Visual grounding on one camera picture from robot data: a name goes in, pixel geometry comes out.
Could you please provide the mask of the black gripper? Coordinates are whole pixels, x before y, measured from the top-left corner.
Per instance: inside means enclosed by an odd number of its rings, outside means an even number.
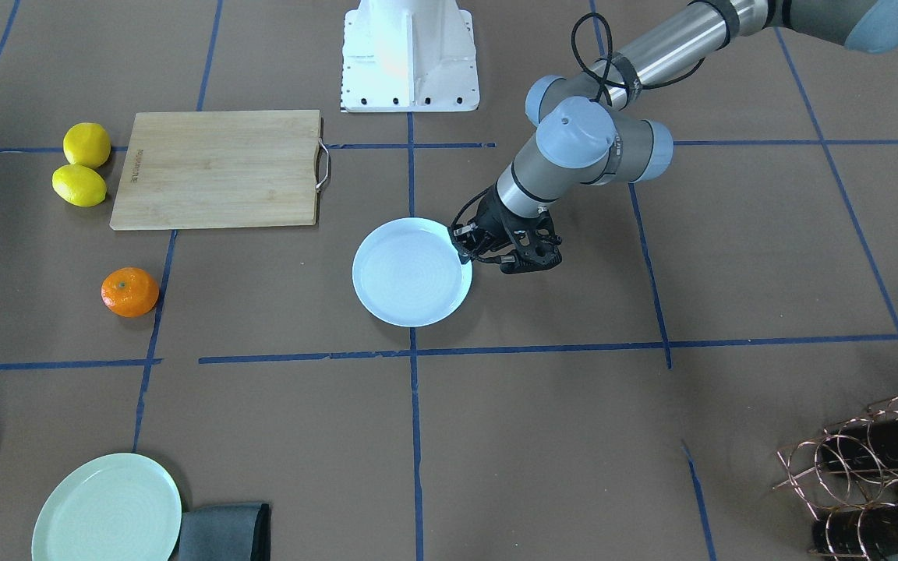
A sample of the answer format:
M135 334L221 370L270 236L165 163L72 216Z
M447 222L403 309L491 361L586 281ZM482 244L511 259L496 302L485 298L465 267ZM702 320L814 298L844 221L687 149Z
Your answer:
M451 226L451 242L463 265L500 260L499 269L505 274L546 271L562 263L551 213L519 216L504 205L498 192L482 192L468 224Z

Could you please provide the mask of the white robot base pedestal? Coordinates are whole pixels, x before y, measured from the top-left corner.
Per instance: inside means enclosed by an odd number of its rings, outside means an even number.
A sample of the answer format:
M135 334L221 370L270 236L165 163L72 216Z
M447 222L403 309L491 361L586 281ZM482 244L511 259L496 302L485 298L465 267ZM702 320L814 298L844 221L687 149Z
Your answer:
M361 1L342 29L341 111L478 109L475 26L456 1Z

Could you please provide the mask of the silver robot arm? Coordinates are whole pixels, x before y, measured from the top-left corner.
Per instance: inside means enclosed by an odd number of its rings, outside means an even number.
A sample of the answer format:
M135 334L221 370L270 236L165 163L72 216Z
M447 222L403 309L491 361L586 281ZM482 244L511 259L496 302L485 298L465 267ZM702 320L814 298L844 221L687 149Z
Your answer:
M505 274L562 262L550 209L574 185L644 182L669 166L669 129L624 113L644 92L695 74L709 55L764 29L787 28L855 52L898 48L898 1L691 1L627 46L589 12L571 28L578 74L545 76L529 89L535 132L499 178L474 196L471 219L447 228L457 258Z

